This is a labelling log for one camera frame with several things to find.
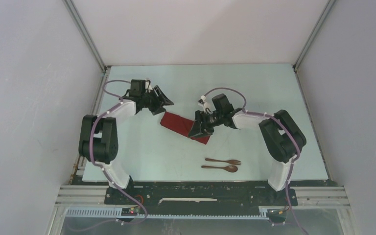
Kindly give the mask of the red cloth napkin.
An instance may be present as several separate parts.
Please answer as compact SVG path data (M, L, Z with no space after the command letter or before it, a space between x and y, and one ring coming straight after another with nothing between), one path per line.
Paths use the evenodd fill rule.
M188 139L193 141L197 141L201 144L206 145L210 139L210 137L202 137L202 138L190 138L188 136L194 121L191 119L187 119L185 117L179 116L174 113L165 112L161 121L160 125L168 130L171 130L179 135L182 135Z

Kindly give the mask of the brown wooden fork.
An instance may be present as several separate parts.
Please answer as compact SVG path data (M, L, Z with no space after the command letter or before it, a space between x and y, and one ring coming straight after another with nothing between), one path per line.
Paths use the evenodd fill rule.
M219 163L227 163L230 165L241 165L241 161L239 160L217 160L217 159L211 159L211 158L205 158L205 161L207 162L219 162Z

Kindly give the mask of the brown wooden spoon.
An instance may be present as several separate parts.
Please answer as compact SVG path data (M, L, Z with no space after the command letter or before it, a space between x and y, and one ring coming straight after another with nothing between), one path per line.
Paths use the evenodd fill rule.
M238 167L236 165L227 165L227 166L210 166L210 165L202 165L201 168L203 169L222 169L224 171L235 173L238 171Z

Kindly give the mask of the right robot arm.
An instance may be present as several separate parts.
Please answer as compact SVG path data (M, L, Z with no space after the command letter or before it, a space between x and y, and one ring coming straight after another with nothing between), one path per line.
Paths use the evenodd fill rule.
M236 109L225 94L212 98L214 111L210 110L204 95L198 103L202 109L195 112L189 138L211 136L215 127L220 125L261 132L267 150L274 160L268 178L271 188L265 191L265 198L272 205L279 204L285 198L283 189L290 183L292 166L306 145L306 138L291 115L286 110L269 115L249 112L243 108Z

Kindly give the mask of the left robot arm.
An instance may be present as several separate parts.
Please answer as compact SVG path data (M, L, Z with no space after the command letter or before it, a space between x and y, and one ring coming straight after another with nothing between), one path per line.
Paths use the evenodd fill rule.
M132 79L125 95L115 95L117 104L98 115L85 115L82 119L78 153L101 169L113 188L116 197L124 204L133 202L135 190L129 187L131 176L122 166L114 167L119 151L118 125L147 108L152 115L166 111L174 103L159 86L152 86L149 79Z

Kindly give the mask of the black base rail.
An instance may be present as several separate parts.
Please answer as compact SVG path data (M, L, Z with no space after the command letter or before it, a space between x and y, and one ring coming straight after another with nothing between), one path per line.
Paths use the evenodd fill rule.
M343 187L293 183L288 193L262 182L137 182L128 196L109 186L62 186L56 205L68 216L125 220L283 219L291 210L348 209Z

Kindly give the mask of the left aluminium frame post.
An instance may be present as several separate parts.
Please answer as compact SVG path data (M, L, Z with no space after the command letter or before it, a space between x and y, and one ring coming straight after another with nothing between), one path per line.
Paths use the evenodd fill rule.
M62 0L64 3L67 11L69 12L70 16L72 17L73 22L75 23L79 33L81 34L84 42L86 43L87 47L91 51L94 59L96 60L98 66L100 67L101 71L104 73L107 69L106 64L104 63L96 45L93 41L90 32L88 31L74 1L72 0Z

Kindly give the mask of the aluminium frame post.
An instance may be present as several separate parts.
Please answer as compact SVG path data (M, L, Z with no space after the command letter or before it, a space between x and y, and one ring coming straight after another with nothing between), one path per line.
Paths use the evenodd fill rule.
M333 7L335 6L337 0L328 0L323 11L321 12L321 15L319 16L317 22L315 23L315 26L313 27L311 33L309 34L308 39L306 40L301 52L299 53L294 65L293 69L295 72L297 72L302 65L307 53L309 52L313 42L315 41L317 35L322 29L323 24L327 20L330 12L332 11Z
M98 66L100 67L101 71L104 73L107 69L106 64L104 63L96 45L93 41L90 32L88 31L74 1L72 0L62 0L64 3L67 11L69 12L70 16L72 17L73 22L75 23L79 33L81 34L84 42L86 43L87 47L91 51L94 59L96 60Z

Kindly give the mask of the right aluminium frame post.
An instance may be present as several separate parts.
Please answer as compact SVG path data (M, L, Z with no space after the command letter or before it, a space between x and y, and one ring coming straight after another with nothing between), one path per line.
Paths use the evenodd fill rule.
M295 72L297 72L302 65L307 53L309 52L313 42L315 41L317 35L322 29L323 24L327 20L330 12L332 11L333 7L335 6L337 0L328 0L323 11L321 12L321 15L319 16L317 22L315 23L315 26L313 27L311 33L309 34L308 39L306 40L301 52L299 53L294 65L293 69Z

